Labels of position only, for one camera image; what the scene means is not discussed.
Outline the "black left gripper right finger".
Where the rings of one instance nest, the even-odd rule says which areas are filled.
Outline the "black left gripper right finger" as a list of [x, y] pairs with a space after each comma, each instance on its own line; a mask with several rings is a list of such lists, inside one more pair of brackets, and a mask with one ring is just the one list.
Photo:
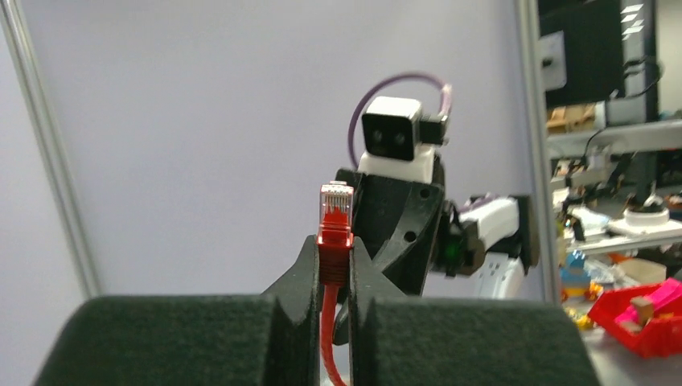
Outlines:
[[361, 239], [350, 257], [354, 385], [597, 385], [581, 336], [559, 306], [403, 294]]

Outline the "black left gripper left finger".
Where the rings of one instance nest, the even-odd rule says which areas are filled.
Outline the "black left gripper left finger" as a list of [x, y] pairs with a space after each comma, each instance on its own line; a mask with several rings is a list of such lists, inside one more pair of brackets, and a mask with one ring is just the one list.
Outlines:
[[318, 251], [261, 294], [103, 296], [65, 323], [38, 385], [317, 385]]

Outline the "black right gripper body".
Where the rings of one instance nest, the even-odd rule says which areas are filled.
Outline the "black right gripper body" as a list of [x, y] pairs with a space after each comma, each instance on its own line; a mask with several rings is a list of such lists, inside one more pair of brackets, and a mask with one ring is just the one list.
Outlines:
[[434, 161], [430, 183], [405, 181], [340, 168], [335, 178], [355, 188], [352, 232], [399, 295], [423, 296], [438, 250], [437, 234], [446, 201], [442, 161]]

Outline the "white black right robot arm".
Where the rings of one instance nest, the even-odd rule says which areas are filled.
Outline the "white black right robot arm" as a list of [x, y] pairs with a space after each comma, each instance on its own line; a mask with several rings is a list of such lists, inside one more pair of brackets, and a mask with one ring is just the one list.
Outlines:
[[341, 168], [336, 180], [355, 189], [352, 231], [374, 267], [402, 293], [420, 296], [428, 272], [471, 276], [488, 253], [500, 253], [527, 274], [540, 259], [532, 199], [477, 195], [458, 206], [446, 198], [442, 160], [429, 183]]

